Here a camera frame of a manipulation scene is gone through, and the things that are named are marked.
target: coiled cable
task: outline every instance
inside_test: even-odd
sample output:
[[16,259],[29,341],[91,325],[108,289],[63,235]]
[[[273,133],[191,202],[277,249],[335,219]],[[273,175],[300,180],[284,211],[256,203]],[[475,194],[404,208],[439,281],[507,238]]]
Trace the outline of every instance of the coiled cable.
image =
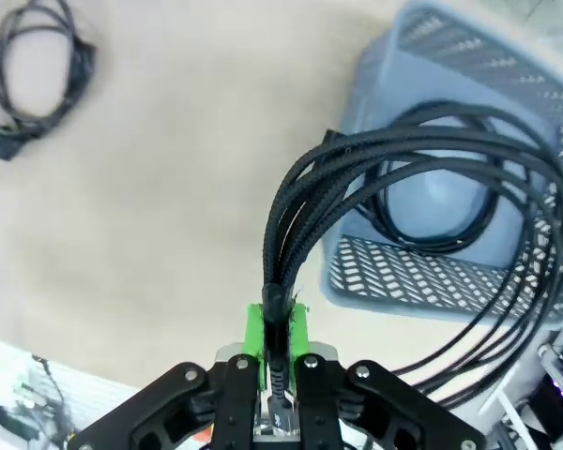
[[[26,143],[40,139],[57,127],[78,104],[94,74],[96,47],[78,35],[73,14],[65,0],[54,0],[60,11],[46,7],[39,0],[29,0],[11,10],[0,23],[0,159],[11,160]],[[24,24],[27,14],[41,14],[50,23]],[[68,40],[70,52],[65,93],[56,108],[39,117],[18,110],[7,88],[6,60],[16,38],[34,32],[59,33]]]
[[[443,117],[457,117],[465,127],[425,125]],[[497,134],[493,121],[519,129],[533,143]],[[434,155],[445,150],[482,155],[484,160]],[[406,164],[396,167],[397,162]],[[507,162],[523,167],[524,176],[507,170]],[[455,408],[509,370],[537,334],[563,288],[563,168],[550,145],[517,117],[492,107],[438,102],[421,105],[390,127],[338,137],[313,148],[286,174],[269,212],[263,248],[264,283],[291,290],[311,249],[342,216],[354,208],[364,215],[375,214],[380,192],[384,199],[393,184],[439,170],[458,173],[486,186],[483,206],[463,232],[418,240],[400,232],[393,234],[396,227],[392,227],[391,217],[388,220],[388,211],[383,211],[387,203],[384,205],[382,200],[382,220],[377,225],[389,230],[393,240],[407,250],[439,256],[471,245],[492,220],[500,198],[512,203],[523,218],[516,253],[499,289],[479,314],[441,349],[395,371],[403,375],[431,363],[460,342],[499,300],[506,301],[495,325],[478,344],[433,377],[416,384],[423,393],[430,394],[469,370],[497,364],[478,382],[440,402]],[[363,186],[346,195],[349,186],[364,174]],[[546,202],[543,188],[532,182],[534,177],[546,183],[552,202]],[[537,223],[548,225],[546,238],[540,235]],[[537,252],[546,255],[540,267],[532,264]],[[536,287],[525,313],[498,336],[500,326],[521,300],[522,289],[528,287],[525,279],[529,276],[535,278]]]

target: cable bundle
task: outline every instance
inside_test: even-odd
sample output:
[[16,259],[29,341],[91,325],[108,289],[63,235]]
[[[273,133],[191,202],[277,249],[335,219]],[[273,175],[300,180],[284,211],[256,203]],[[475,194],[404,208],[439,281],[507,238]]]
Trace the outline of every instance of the cable bundle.
[[[73,15],[65,0],[56,2],[60,11],[44,6],[39,0],[29,0],[25,6],[10,11],[0,23],[0,159],[11,160],[23,145],[41,138],[58,126],[82,98],[94,74],[96,47],[78,36]],[[43,14],[52,23],[22,24],[23,17],[30,13]],[[7,89],[5,68],[8,49],[13,40],[40,31],[60,33],[67,38],[70,46],[65,94],[54,111],[46,117],[30,115],[14,107]]]
[[[422,125],[443,117],[456,117],[464,127]],[[519,129],[534,145],[497,134],[490,119]],[[444,150],[483,155],[485,160],[434,156],[434,152]],[[524,176],[506,170],[508,161],[523,167]],[[397,162],[407,164],[395,167]],[[426,239],[405,235],[389,216],[388,188],[416,174],[439,170],[458,173],[486,186],[483,206],[465,230],[456,235]],[[363,186],[346,196],[349,185],[363,174]],[[546,202],[543,192],[533,186],[535,175],[548,184],[554,203]],[[263,248],[264,283],[278,284],[291,291],[298,269],[311,249],[353,208],[400,246],[439,256],[475,242],[491,222],[501,197],[521,213],[523,227],[517,250],[497,293],[476,318],[441,349],[394,372],[403,375],[440,357],[467,335],[499,299],[507,300],[507,307],[478,344],[416,385],[421,392],[431,394],[469,370],[497,363],[478,382],[440,402],[447,408],[456,408],[509,370],[540,329],[563,288],[563,168],[550,146],[516,117],[486,106],[453,102],[425,104],[404,114],[387,128],[341,136],[313,148],[286,174],[272,204]],[[537,220],[549,226],[547,239],[539,235]],[[544,252],[546,257],[540,267],[534,267],[533,254],[538,251]],[[518,302],[525,279],[530,275],[536,277],[538,284],[527,310],[513,326],[498,335],[498,328]],[[514,286],[512,292],[506,289],[509,285]]]

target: beige floor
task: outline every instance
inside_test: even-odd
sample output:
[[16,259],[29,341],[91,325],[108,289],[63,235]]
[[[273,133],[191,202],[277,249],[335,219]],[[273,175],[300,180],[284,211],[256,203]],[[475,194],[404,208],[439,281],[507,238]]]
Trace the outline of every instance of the beige floor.
[[[240,340],[273,194],[338,125],[360,50],[401,2],[74,2],[99,72],[65,125],[0,161],[0,338],[134,385]],[[33,112],[56,97],[55,42],[13,50]],[[346,363],[395,368],[461,328],[334,307],[320,267],[317,249],[299,298]]]

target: blue plastic basket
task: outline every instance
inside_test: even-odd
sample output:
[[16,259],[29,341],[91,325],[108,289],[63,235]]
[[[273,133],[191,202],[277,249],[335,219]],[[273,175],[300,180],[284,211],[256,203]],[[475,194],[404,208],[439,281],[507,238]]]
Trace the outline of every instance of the blue plastic basket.
[[[537,50],[526,50],[516,39],[500,37],[477,21],[432,1],[404,7],[392,29],[360,58],[342,132],[386,126],[425,101],[456,100],[518,116],[558,149],[563,160],[563,74]],[[498,132],[526,139],[504,123],[495,126]],[[517,173],[520,168],[511,169]],[[412,235],[434,235],[466,223],[482,197],[483,187],[471,180],[431,172],[391,187],[388,207],[399,228]],[[550,187],[546,200],[552,200]],[[521,226],[519,212],[503,199],[478,242],[450,258],[430,258],[389,245],[352,211],[324,238],[324,293],[333,303],[351,308],[468,321],[496,293]],[[536,226],[547,230],[541,221]],[[536,252],[534,267],[545,256]],[[528,277],[525,283],[511,320],[525,312],[536,279]],[[506,305],[506,299],[497,302],[488,319]],[[558,326],[562,320],[563,293],[548,324]]]

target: bolt head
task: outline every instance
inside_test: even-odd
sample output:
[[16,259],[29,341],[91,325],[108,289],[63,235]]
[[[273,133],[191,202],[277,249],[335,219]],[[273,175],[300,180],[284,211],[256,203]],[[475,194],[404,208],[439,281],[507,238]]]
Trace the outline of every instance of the bolt head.
[[359,378],[369,378],[369,369],[366,366],[358,366],[357,376]]
[[544,354],[545,354],[546,352],[548,352],[549,349],[550,349],[550,346],[547,345],[547,344],[540,345],[540,347],[538,348],[538,356],[539,356],[540,358],[542,358],[542,357],[544,356]]
[[240,358],[236,362],[236,367],[239,368],[240,370],[243,370],[248,367],[248,361],[245,360],[244,358]]
[[478,446],[473,441],[463,441],[461,442],[461,450],[476,450]]
[[318,364],[319,364],[319,362],[317,361],[317,358],[315,358],[315,357],[312,356],[312,355],[307,356],[306,358],[304,358],[304,365],[305,365],[307,368],[316,368]]
[[189,382],[193,382],[197,378],[198,378],[198,372],[196,370],[194,370],[193,368],[191,368],[190,370],[188,370],[186,372],[186,380],[188,380]]

